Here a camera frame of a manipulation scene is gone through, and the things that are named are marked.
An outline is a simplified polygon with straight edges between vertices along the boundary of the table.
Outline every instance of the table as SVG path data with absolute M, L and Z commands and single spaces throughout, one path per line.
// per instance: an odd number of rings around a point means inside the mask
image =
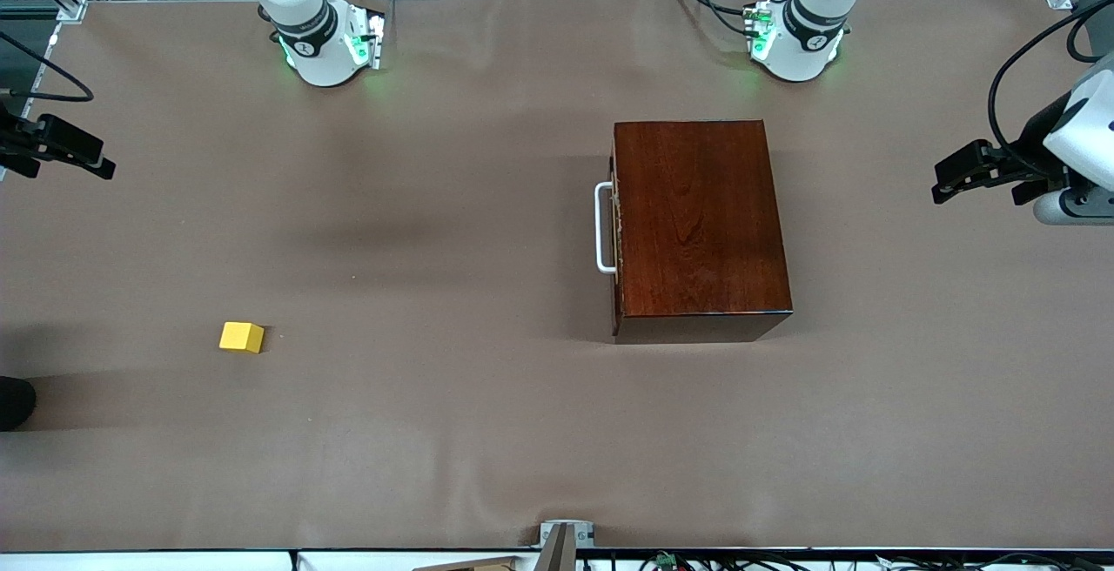
M 254 10 L 61 32 L 97 99 L 35 109 L 119 169 L 0 189 L 0 373 L 41 396 L 0 439 L 6 549 L 1111 542 L 1114 237 L 929 195 L 1044 0 L 861 0 L 802 85 L 691 1 L 416 0 L 382 71 L 314 90 Z M 1032 51 L 1007 134 L 1081 71 Z M 766 122 L 795 314 L 612 345 L 613 124 L 715 118 Z

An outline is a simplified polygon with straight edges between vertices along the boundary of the yellow block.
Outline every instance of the yellow block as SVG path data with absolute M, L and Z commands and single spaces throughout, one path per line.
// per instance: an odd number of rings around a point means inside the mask
M 226 322 L 221 333 L 221 348 L 227 352 L 260 353 L 263 346 L 263 328 L 255 324 Z

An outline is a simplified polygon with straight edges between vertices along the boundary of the wooden box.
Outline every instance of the wooden box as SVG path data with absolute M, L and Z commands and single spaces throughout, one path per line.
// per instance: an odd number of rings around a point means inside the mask
M 761 120 L 618 122 L 612 169 L 616 342 L 751 342 L 792 314 Z

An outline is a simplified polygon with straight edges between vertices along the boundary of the white handle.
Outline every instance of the white handle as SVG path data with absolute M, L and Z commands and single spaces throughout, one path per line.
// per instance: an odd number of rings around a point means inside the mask
M 596 184 L 596 268 L 599 269 L 600 274 L 606 276 L 612 276 L 615 274 L 615 266 L 604 265 L 604 211 L 599 205 L 599 190 L 602 189 L 614 189 L 615 184 L 612 181 L 600 181 Z

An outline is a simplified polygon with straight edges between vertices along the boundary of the wood grain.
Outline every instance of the wood grain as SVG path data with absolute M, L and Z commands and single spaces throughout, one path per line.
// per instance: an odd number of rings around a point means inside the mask
M 616 124 L 615 177 L 617 336 L 629 317 L 792 311 L 761 120 Z

